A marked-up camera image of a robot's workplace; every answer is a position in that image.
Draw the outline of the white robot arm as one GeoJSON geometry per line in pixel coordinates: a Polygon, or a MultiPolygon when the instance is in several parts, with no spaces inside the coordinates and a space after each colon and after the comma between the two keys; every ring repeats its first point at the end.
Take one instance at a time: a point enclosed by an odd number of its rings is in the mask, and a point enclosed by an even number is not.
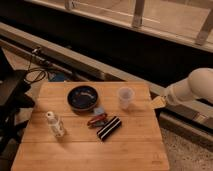
{"type": "Polygon", "coordinates": [[[149,106],[159,109],[167,105],[182,105],[196,99],[205,99],[213,104],[213,68],[193,70],[187,78],[169,85],[164,94],[155,97],[149,106]]]}

